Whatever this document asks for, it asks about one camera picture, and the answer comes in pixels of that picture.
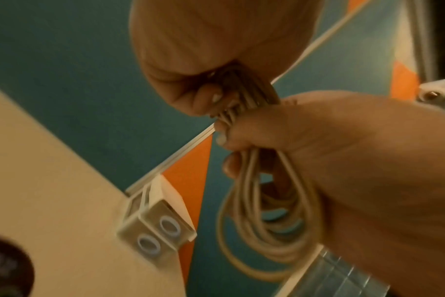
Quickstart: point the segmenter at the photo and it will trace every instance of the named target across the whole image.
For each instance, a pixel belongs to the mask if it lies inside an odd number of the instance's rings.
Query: wire
[[[223,88],[240,93],[240,105],[222,112],[219,119],[232,125],[237,115],[250,109],[270,104],[279,104],[280,99],[270,83],[263,82],[249,69],[229,65],[211,77]],[[260,189],[260,149],[242,151],[242,166],[238,178],[220,208],[216,235],[219,246],[229,262],[246,275],[263,280],[279,282],[297,269],[310,263],[323,234],[323,211],[320,198],[309,179],[298,175],[288,156],[277,151],[278,158],[292,182],[292,191],[287,197],[270,197]],[[275,221],[264,221],[262,205],[269,209],[284,208],[286,213]],[[289,267],[280,271],[262,271],[250,267],[238,259],[229,249],[223,234],[224,217],[231,214],[237,233],[253,250],[274,262]],[[303,222],[302,228],[284,232]]]

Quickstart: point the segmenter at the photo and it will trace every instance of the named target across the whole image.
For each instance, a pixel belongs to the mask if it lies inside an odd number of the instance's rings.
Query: orange wall stripe
[[[419,85],[418,75],[403,63],[395,61],[390,96],[401,100],[414,100],[418,94]]]
[[[211,135],[203,140],[163,173],[165,178],[182,195],[195,228],[198,228],[200,218],[212,138]],[[195,243],[191,242],[178,251],[185,284],[190,272],[194,245]]]
[[[348,2],[348,8],[346,10],[347,13],[352,12],[355,8],[363,4],[363,2],[366,2],[366,0],[350,0]]]

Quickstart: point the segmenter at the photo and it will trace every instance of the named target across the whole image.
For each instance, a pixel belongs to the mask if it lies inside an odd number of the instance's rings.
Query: cord
[[[211,79],[223,88],[237,90],[240,104],[219,114],[219,119],[231,126],[237,115],[249,109],[279,104],[280,99],[270,83],[265,83],[249,69],[233,64],[215,72]],[[229,262],[246,275],[263,281],[279,282],[303,267],[313,256],[323,234],[323,211],[312,183],[298,175],[288,156],[277,151],[288,173],[293,189],[286,197],[270,197],[260,190],[260,149],[242,151],[242,166],[238,178],[224,199],[216,223],[216,236],[222,253]],[[286,213],[275,221],[262,219],[262,204],[270,209],[284,208]],[[262,271],[238,259],[229,249],[223,234],[224,217],[231,213],[237,233],[243,241],[265,258],[287,264],[279,271]],[[302,220],[302,228],[287,234],[283,231]]]

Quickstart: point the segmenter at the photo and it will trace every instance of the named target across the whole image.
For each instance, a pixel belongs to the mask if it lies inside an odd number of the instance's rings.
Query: skin
[[[266,81],[282,74],[307,46],[321,4],[135,0],[132,45],[169,105],[215,116],[239,99],[207,83],[208,74],[234,61]],[[274,183],[263,189],[282,195],[290,182],[272,150],[287,152],[324,195],[329,249],[400,296],[445,296],[445,112],[323,91],[246,112],[231,128],[215,125],[219,141],[236,152],[224,163],[228,176],[238,175],[237,151],[265,148],[262,168]]]

